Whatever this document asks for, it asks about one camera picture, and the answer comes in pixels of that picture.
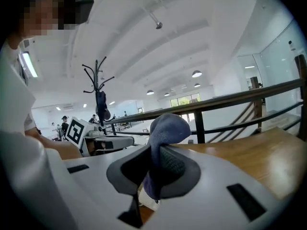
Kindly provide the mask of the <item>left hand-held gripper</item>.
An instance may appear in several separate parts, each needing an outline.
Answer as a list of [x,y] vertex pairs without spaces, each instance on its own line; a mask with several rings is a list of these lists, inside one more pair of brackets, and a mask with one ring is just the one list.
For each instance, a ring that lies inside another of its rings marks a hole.
[[94,150],[119,150],[134,145],[129,136],[106,136],[106,127],[90,124],[73,117],[66,133],[67,140],[75,145],[83,157],[89,157]]

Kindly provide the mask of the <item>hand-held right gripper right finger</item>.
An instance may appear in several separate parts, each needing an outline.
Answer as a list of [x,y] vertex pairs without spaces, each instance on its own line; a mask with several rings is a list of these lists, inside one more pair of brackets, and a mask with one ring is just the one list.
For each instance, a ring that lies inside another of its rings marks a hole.
[[[194,160],[201,177],[188,194],[162,200],[143,230],[263,230],[289,203],[288,197],[276,198],[259,181],[224,159],[183,148],[170,149]],[[241,184],[265,213],[250,221],[227,190],[233,184]]]

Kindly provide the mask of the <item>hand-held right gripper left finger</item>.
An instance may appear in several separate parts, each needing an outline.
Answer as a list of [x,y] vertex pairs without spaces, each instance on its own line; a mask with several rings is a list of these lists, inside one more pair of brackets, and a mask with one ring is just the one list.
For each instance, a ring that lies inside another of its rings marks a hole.
[[64,161],[34,138],[0,131],[0,171],[10,229],[137,230],[137,190],[118,192],[105,156]]

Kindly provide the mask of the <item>blue cloth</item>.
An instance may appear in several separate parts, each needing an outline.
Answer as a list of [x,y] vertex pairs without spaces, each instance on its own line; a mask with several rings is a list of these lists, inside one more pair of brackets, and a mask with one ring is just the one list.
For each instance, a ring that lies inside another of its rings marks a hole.
[[176,181],[185,170],[182,161],[160,150],[160,146],[180,143],[190,135],[189,124],[175,114],[163,114],[151,123],[151,165],[143,180],[143,188],[151,199],[160,200],[162,187]]

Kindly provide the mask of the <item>person's left forearm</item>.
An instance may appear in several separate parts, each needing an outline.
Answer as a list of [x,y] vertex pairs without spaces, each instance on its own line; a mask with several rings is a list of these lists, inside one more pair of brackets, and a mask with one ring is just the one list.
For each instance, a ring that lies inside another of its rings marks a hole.
[[75,145],[73,145],[69,141],[63,141],[63,142],[52,141],[39,134],[36,127],[26,130],[25,135],[37,139],[47,149],[56,150],[63,160],[82,158],[79,149]]

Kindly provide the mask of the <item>dark hanging bag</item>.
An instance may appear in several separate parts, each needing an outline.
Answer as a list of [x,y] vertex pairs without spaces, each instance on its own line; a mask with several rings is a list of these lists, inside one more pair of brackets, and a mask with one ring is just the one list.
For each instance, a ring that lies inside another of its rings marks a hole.
[[96,92],[95,98],[96,98],[96,114],[98,115],[100,123],[103,123],[103,121],[109,120],[111,117],[111,114],[106,104],[106,94],[104,91]]

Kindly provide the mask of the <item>black coat rack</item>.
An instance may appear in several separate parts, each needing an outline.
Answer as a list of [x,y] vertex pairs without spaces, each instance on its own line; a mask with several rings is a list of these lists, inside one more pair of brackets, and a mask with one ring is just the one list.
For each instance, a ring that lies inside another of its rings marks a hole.
[[[106,60],[106,57],[103,58],[103,60],[98,63],[98,60],[95,61],[95,66],[94,66],[94,69],[90,66],[87,66],[85,64],[82,64],[82,67],[83,67],[83,70],[84,72],[86,73],[86,75],[89,77],[91,83],[92,83],[92,87],[93,87],[93,90],[92,91],[83,91],[83,93],[96,93],[96,92],[102,92],[102,88],[105,86],[105,84],[114,79],[115,77],[111,77],[107,80],[104,80],[103,82],[99,83],[99,73],[103,72],[100,68],[102,66],[102,64],[104,63],[104,61]],[[105,120],[103,121],[103,123],[100,123],[99,121],[99,124],[102,128],[105,128],[105,123],[108,123],[110,122],[111,120],[113,120],[114,118],[110,118],[109,120]]]

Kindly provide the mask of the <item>person's white t-shirt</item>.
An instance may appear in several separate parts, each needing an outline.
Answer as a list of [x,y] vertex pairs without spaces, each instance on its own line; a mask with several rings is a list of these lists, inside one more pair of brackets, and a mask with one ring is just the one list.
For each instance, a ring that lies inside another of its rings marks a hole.
[[20,49],[11,49],[5,42],[0,51],[0,130],[24,134],[34,128],[31,113],[34,102],[20,61]]

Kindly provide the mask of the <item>rectangular ceiling light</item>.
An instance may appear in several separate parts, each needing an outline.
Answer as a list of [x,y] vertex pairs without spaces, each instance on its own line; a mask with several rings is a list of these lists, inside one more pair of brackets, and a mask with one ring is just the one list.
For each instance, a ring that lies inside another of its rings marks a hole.
[[28,52],[23,52],[22,53],[22,56],[23,56],[23,59],[24,59],[24,62],[28,68],[28,70],[30,71],[31,75],[33,78],[37,78],[38,75],[37,75],[37,72],[32,64],[32,61],[31,61],[31,58],[30,58],[30,55]]

